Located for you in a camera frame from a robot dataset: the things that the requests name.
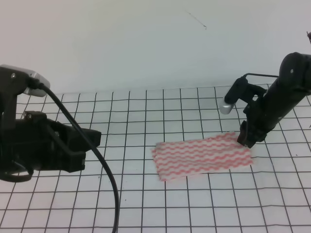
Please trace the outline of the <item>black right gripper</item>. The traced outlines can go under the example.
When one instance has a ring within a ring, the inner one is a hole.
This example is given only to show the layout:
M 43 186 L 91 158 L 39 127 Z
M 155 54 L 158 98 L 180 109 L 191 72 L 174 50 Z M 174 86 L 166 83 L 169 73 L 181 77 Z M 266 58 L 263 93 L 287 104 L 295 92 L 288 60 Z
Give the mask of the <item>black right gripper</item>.
M 252 101 L 244 109 L 246 120 L 240 126 L 237 142 L 248 148 L 262 142 L 292 109 L 291 93 L 274 93 Z

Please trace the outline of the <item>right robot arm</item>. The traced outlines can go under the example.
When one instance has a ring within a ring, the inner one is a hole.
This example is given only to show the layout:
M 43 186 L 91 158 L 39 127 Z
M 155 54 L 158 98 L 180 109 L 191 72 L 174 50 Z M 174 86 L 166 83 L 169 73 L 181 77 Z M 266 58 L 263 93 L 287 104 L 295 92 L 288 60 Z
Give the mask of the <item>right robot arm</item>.
M 237 142 L 251 148 L 307 95 L 311 94 L 311 56 L 298 52 L 282 61 L 279 76 L 257 100 L 244 109 L 246 120 L 240 126 Z

